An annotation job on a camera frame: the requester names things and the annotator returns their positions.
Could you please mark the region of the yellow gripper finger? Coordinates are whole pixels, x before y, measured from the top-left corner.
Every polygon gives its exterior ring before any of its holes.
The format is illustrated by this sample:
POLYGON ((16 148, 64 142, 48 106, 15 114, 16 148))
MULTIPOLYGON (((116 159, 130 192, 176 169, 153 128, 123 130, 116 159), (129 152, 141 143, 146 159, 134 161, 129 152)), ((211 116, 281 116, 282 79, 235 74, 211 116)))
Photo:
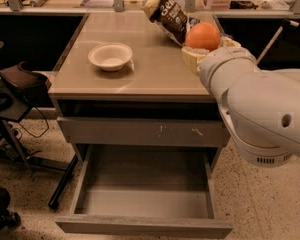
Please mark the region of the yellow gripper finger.
POLYGON ((200 71, 200 64, 209 53, 209 50, 184 46, 181 51, 185 64, 192 73, 198 75, 200 71))
POLYGON ((222 37, 220 39, 220 47, 240 47, 241 44, 229 37, 222 37))

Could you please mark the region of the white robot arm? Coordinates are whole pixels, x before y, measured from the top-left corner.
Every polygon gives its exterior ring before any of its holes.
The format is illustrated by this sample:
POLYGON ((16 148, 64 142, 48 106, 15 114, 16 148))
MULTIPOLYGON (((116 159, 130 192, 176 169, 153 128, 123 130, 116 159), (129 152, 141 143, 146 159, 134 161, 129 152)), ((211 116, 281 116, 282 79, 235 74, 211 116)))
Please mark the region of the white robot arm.
POLYGON ((218 104, 239 154, 257 166, 300 158, 300 69, 262 70, 226 39, 214 51, 182 48, 183 60, 218 104))

